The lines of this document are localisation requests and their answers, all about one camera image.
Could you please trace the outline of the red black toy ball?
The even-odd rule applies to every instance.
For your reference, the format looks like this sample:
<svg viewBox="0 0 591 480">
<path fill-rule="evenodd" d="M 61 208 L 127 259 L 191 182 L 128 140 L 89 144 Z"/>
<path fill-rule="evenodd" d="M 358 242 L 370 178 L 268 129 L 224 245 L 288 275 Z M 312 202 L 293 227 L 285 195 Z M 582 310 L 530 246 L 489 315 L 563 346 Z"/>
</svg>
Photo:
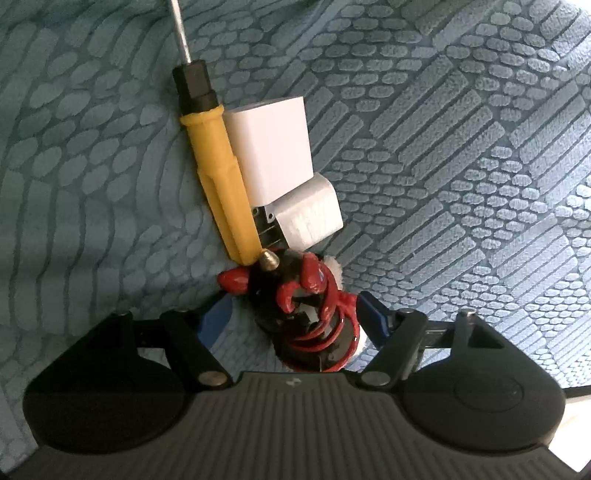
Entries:
<svg viewBox="0 0 591 480">
<path fill-rule="evenodd" d="M 280 362 L 297 372 L 338 372 L 360 346 L 356 295 L 338 289 L 323 258 L 266 249 L 256 263 L 217 276 L 221 289 L 252 311 Z"/>
</svg>

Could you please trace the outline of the white plush toy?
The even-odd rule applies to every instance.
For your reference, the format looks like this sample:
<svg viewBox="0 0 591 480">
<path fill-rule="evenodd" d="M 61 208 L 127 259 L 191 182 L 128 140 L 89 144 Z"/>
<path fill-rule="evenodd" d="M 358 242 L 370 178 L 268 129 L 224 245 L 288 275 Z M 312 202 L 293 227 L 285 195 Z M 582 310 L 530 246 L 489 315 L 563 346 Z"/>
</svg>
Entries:
<svg viewBox="0 0 591 480">
<path fill-rule="evenodd" d="M 338 289 L 344 289 L 342 286 L 342 265 L 339 264 L 339 261 L 335 257 L 325 255 L 325 257 L 322 259 L 322 262 L 324 262 L 329 268 L 329 271 L 332 272 L 332 275 L 335 278 L 335 284 L 337 284 Z"/>
</svg>

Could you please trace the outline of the white plug charger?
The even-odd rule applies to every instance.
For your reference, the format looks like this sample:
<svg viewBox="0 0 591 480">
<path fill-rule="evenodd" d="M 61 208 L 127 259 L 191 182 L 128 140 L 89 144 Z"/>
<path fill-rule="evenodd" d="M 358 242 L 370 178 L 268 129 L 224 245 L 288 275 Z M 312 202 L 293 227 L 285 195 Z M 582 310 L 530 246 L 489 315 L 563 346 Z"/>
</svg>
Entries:
<svg viewBox="0 0 591 480">
<path fill-rule="evenodd" d="M 252 214 L 263 248 L 305 251 L 344 227 L 337 192 L 319 173 Z"/>
</svg>

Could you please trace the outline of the white charger cube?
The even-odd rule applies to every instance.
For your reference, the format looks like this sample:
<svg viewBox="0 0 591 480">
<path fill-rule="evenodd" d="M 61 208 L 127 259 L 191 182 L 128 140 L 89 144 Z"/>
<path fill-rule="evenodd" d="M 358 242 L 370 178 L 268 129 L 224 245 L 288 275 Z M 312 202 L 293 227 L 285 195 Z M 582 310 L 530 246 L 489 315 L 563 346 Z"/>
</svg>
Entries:
<svg viewBox="0 0 591 480">
<path fill-rule="evenodd" d="M 303 97 L 228 110 L 223 120 L 252 207 L 273 203 L 314 176 Z"/>
</svg>

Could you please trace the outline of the yellow handled screwdriver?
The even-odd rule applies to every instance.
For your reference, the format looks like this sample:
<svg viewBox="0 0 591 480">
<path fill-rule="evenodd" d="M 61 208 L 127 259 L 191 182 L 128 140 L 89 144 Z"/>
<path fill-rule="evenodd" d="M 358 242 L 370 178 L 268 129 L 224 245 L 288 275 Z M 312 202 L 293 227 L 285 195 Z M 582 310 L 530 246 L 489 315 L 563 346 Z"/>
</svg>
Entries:
<svg viewBox="0 0 591 480">
<path fill-rule="evenodd" d="M 206 63 L 192 59 L 181 8 L 168 3 L 181 64 L 172 70 L 197 175 L 229 258 L 240 265 L 255 263 L 263 249 L 283 247 L 279 229 L 259 233 L 242 180 L 238 160 L 223 120 L 224 107 L 211 85 Z"/>
</svg>

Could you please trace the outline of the blue textured seat cover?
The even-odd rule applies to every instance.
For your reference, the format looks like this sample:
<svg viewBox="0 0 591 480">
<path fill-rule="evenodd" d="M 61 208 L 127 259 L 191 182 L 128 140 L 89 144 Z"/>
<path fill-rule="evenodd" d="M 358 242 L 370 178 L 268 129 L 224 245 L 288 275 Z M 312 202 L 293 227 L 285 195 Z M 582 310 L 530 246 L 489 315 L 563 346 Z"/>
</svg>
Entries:
<svg viewBox="0 0 591 480">
<path fill-rule="evenodd" d="M 344 281 L 472 306 L 590 381 L 586 1 L 185 1 L 226 108 L 301 96 Z M 1 5 L 1 467 L 27 384 L 110 312 L 211 295 L 228 256 L 179 123 L 162 1 Z"/>
</svg>

